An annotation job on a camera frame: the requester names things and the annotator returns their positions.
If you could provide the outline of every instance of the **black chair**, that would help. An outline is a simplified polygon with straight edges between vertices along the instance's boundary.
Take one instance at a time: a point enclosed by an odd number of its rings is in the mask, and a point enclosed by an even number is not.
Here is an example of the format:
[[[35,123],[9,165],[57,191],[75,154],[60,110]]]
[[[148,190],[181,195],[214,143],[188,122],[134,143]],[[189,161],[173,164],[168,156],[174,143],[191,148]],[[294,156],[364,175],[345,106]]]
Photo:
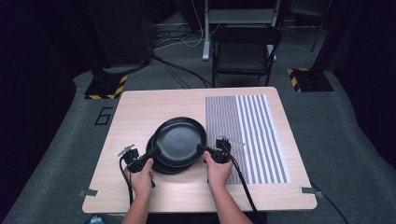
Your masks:
[[[332,0],[290,0],[289,14],[294,18],[312,21],[316,26],[316,37],[311,52],[314,51]]]
[[[273,26],[224,25],[212,35],[212,86],[218,74],[271,75],[282,34]],[[268,52],[267,45],[272,46]]]

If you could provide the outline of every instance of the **black plate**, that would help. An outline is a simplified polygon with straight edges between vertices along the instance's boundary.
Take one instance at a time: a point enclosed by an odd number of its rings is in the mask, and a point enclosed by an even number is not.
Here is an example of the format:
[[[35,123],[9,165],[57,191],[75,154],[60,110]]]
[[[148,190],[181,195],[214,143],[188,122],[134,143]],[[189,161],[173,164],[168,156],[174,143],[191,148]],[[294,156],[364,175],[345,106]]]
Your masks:
[[[151,142],[152,142],[152,136],[148,140],[148,144],[146,145],[146,151],[149,151],[151,149]],[[157,158],[154,159],[154,165],[152,168],[156,170],[157,172],[166,174],[166,175],[174,175],[180,172],[183,172],[187,169],[189,169],[191,165],[188,166],[182,166],[182,167],[170,167],[167,165],[164,165],[162,162],[158,161]]]
[[[201,156],[198,144],[206,145],[204,127],[195,119],[174,118],[163,123],[152,137],[151,146],[159,146],[157,160],[169,167],[192,165]]]

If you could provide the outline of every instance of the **black cable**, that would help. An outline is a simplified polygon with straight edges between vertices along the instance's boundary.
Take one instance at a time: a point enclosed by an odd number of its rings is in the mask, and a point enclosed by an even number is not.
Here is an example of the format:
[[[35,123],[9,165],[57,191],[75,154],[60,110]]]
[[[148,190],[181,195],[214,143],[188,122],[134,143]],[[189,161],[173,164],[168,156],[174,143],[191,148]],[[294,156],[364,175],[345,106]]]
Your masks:
[[[167,64],[167,65],[169,65],[169,66],[175,67],[175,68],[177,68],[177,69],[179,69],[179,70],[181,70],[181,71],[184,71],[184,72],[186,72],[186,73],[190,73],[190,74],[192,74],[193,76],[198,77],[198,78],[204,83],[204,85],[205,85],[206,88],[207,88],[206,83],[208,83],[210,86],[212,86],[212,84],[211,84],[209,81],[207,81],[207,80],[204,79],[203,77],[199,76],[198,74],[192,72],[191,70],[189,70],[189,69],[187,69],[187,68],[181,67],[181,66],[176,65],[176,64],[173,64],[173,63],[169,63],[169,62],[163,60],[162,58],[160,58],[160,57],[158,57],[158,56],[156,56],[156,55],[154,55],[154,54],[153,54],[151,57],[152,57],[153,59],[157,60],[158,62],[165,63],[165,64]]]
[[[128,70],[125,70],[125,71],[122,71],[122,72],[117,72],[117,73],[109,73],[107,71],[104,71],[104,73],[106,75],[111,76],[111,77],[124,77],[124,76],[130,75],[130,74],[132,74],[134,72],[139,71],[140,69],[146,67],[148,64],[149,64],[149,60],[146,60],[146,61],[143,61],[141,64],[139,64],[135,68],[131,68],[131,69],[128,69]]]
[[[238,173],[239,179],[240,179],[241,182],[242,182],[242,186],[244,187],[244,191],[245,191],[245,193],[246,193],[246,195],[247,195],[248,202],[250,203],[250,206],[251,206],[251,208],[253,209],[254,214],[255,214],[256,217],[259,219],[259,221],[260,221],[261,224],[266,224],[267,221],[264,220],[264,219],[262,218],[262,216],[260,215],[259,211],[258,211],[257,208],[256,208],[256,205],[255,205],[254,202],[253,202],[253,199],[251,198],[250,192],[249,192],[249,190],[248,190],[248,185],[247,185],[247,183],[246,183],[246,181],[245,181],[244,176],[242,175],[241,170],[239,169],[239,164],[238,164],[238,162],[236,161],[235,157],[231,155],[231,150],[228,149],[222,142],[221,142],[221,144],[223,145],[222,148],[225,148],[225,149],[227,150],[227,153],[228,153],[228,154],[230,155],[230,157],[231,157],[231,161],[233,162],[233,166],[235,167],[235,170],[236,170],[236,172]]]
[[[132,204],[132,203],[134,202],[134,191],[132,190],[131,182],[128,180],[128,177],[127,177],[127,176],[125,175],[125,173],[123,172],[123,169],[122,169],[122,160],[123,160],[123,157],[120,158],[120,170],[121,170],[122,176],[123,176],[124,179],[125,179],[126,185],[128,186],[129,204]]]
[[[309,181],[311,183],[311,185],[317,189],[318,191],[321,191],[320,188],[318,188],[312,181]],[[344,222],[346,224],[348,224],[349,222],[347,221],[347,218],[344,216],[344,214],[340,211],[340,209],[338,209],[338,207],[335,205],[335,203],[332,202],[332,200],[327,197],[326,194],[323,193],[323,191],[321,191],[323,194],[323,197],[332,205],[332,207],[335,209],[335,211],[337,211],[337,213],[340,215],[340,217],[344,220]]]
[[[184,27],[184,32],[183,31],[179,31],[181,27]],[[171,36],[172,33],[183,33],[182,35],[174,35]],[[159,31],[157,32],[157,40],[155,43],[155,48],[161,48],[164,46],[167,46],[169,44],[171,44],[174,41],[180,41],[180,40],[187,40],[190,37],[194,36],[195,33],[193,33],[192,31],[188,31],[187,30],[187,24],[182,24],[180,26],[177,27],[176,30],[171,30],[171,31]]]
[[[176,73],[169,65],[167,65],[167,64],[164,63],[163,66],[166,68],[166,70],[168,70],[168,72],[171,74],[172,78],[173,78],[178,84],[180,84],[180,86],[181,86],[183,89],[186,89],[186,87],[184,87],[183,84],[186,85],[188,88],[191,89],[191,86],[189,86],[189,84],[187,84],[185,81],[183,81],[183,79],[181,79],[181,78],[177,75],[177,73]]]

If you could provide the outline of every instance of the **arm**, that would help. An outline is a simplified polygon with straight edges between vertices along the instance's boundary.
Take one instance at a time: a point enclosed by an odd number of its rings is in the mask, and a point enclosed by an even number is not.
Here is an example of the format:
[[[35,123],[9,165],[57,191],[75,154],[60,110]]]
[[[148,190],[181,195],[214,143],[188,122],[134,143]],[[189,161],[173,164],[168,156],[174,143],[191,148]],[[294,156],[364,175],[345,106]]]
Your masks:
[[[220,223],[251,223],[225,188],[227,180],[231,175],[233,163],[231,161],[225,164],[216,163],[207,151],[204,152],[204,157],[207,163],[208,185],[218,211]]]
[[[130,178],[135,197],[122,221],[123,224],[143,224],[147,221],[152,192],[151,178],[154,177],[154,173],[150,171],[152,164],[153,159],[148,159],[143,170],[135,174],[130,173],[127,168],[124,169],[126,176]]]

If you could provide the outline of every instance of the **person's left hand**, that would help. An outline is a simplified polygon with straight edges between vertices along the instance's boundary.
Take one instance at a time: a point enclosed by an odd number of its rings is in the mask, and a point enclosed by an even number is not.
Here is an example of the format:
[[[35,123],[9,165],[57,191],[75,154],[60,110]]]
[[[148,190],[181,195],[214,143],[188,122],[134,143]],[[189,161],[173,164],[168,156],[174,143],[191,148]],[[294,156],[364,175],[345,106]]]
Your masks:
[[[153,163],[153,159],[148,159],[143,170],[137,173],[131,173],[127,167],[124,168],[124,173],[131,182],[136,197],[149,196],[151,194],[151,179],[154,177],[154,173],[151,172]]]

